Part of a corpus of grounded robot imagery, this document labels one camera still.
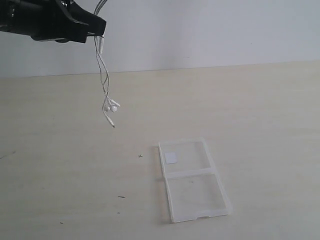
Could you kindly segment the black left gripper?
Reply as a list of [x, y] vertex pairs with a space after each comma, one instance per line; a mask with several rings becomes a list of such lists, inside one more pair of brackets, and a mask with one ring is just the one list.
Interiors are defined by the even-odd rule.
[[86, 43], [99, 37], [107, 22], [81, 8], [74, 0], [2, 0], [0, 31], [35, 41]]

